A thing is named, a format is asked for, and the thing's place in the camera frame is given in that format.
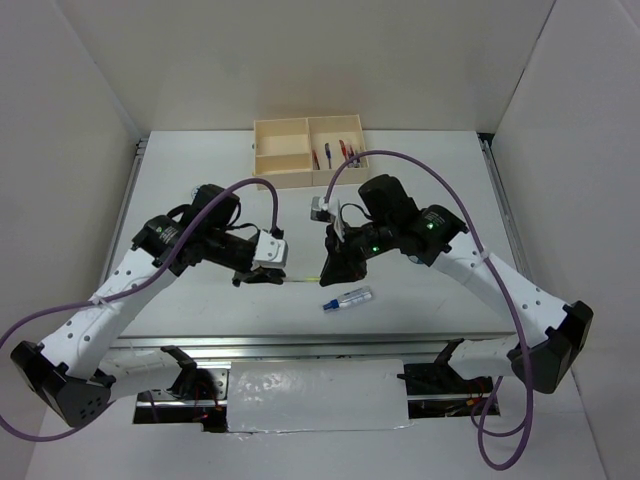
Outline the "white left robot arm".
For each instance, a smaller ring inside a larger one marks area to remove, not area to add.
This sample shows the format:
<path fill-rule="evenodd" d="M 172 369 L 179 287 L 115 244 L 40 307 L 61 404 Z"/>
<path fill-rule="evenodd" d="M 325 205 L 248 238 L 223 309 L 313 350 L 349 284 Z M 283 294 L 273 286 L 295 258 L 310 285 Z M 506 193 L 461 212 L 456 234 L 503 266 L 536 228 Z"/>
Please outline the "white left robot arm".
<path fill-rule="evenodd" d="M 109 278 L 89 300 L 67 306 L 71 317 L 38 342 L 22 341 L 11 360 L 29 388 L 71 428 L 80 429 L 111 402 L 154 388 L 176 399 L 212 376 L 177 346 L 110 357 L 112 343 L 164 289 L 202 262 L 230 269 L 234 286 L 282 284 L 288 246 L 272 225 L 248 239 L 236 236 L 236 190 L 205 184 L 189 204 L 148 220 Z"/>

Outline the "clear bottle blue cap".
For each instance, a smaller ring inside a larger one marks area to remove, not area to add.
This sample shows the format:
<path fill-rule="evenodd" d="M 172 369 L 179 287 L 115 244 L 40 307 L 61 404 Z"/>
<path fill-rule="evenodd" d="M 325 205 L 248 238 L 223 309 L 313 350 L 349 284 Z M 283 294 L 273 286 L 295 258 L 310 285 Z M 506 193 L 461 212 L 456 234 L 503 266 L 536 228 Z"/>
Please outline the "clear bottle blue cap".
<path fill-rule="evenodd" d="M 364 286 L 356 290 L 344 293 L 331 301 L 322 305 L 324 312 L 348 309 L 373 299 L 373 292 L 370 287 Z"/>

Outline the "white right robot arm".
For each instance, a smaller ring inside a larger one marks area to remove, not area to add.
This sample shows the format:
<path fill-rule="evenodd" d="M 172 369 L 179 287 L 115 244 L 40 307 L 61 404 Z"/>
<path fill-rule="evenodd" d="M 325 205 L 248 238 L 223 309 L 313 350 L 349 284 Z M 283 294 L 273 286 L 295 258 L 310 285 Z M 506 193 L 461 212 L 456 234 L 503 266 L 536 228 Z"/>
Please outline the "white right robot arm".
<path fill-rule="evenodd" d="M 592 309 L 545 292 L 481 250 L 463 220 L 441 205 L 418 207 L 395 177 L 377 176 L 358 193 L 368 221 L 357 227 L 343 220 L 338 202 L 312 201 L 311 219 L 328 225 L 320 285 L 360 281 L 368 260 L 397 250 L 457 281 L 516 328 L 492 340 L 449 342 L 436 359 L 441 388 L 457 392 L 478 377 L 515 376 L 536 392 L 553 393 L 586 343 Z"/>

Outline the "blue ink pen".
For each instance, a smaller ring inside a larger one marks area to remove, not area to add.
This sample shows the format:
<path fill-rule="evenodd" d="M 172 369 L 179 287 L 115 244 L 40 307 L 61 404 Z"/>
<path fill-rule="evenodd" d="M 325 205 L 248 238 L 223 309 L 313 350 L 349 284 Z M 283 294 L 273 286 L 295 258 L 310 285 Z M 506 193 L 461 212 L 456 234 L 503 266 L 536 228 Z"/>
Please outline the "blue ink pen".
<path fill-rule="evenodd" d="M 327 160 L 327 165 L 328 165 L 328 169 L 332 170 L 333 169 L 333 162 L 332 162 L 332 151 L 331 151 L 331 147 L 330 147 L 330 143 L 326 142 L 324 144 L 324 153 L 325 153 L 325 157 Z"/>

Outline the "red gel pen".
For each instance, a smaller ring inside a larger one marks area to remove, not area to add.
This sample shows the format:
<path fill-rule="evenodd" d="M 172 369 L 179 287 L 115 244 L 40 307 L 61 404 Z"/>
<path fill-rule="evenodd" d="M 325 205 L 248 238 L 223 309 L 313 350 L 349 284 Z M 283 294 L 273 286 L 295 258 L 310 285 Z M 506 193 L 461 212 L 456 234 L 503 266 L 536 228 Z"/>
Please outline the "red gel pen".
<path fill-rule="evenodd" d="M 344 161 L 347 162 L 349 160 L 349 155 L 347 153 L 347 148 L 343 140 L 339 140 L 339 146 L 340 146 L 340 150 L 344 158 Z"/>

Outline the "yellow highlighter pen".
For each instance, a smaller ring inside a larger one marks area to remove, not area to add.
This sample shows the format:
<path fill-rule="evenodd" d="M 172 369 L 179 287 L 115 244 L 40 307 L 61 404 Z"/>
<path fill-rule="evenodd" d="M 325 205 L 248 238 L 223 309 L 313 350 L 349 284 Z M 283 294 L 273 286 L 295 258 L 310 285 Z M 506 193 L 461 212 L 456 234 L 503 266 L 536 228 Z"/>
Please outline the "yellow highlighter pen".
<path fill-rule="evenodd" d="M 285 277 L 285 282 L 291 283 L 318 283 L 320 277 Z"/>

